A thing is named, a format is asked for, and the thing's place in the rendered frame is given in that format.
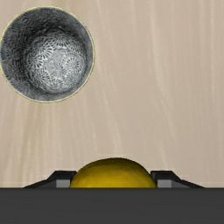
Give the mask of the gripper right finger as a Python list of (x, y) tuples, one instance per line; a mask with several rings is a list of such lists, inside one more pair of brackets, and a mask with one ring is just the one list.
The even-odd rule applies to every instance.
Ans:
[(158, 188), (201, 188), (201, 185), (179, 178), (173, 171), (151, 171), (150, 175)]

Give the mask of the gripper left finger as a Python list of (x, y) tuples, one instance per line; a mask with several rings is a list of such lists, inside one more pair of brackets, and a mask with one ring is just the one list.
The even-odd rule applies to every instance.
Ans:
[(47, 179), (28, 185), (27, 188), (68, 188), (76, 171), (55, 171)]

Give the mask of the yellow lemon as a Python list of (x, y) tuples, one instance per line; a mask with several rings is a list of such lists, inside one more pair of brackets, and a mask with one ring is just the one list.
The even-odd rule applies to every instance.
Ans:
[(71, 188), (156, 188), (151, 175), (139, 163), (113, 157), (82, 167), (73, 177)]

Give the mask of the grey patterned bowl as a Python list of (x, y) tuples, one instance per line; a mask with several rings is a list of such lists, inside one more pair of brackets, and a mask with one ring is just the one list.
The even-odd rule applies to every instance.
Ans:
[(95, 64), (88, 28), (74, 14), (40, 6), (13, 18), (0, 38), (0, 69), (26, 99), (61, 102), (87, 83)]

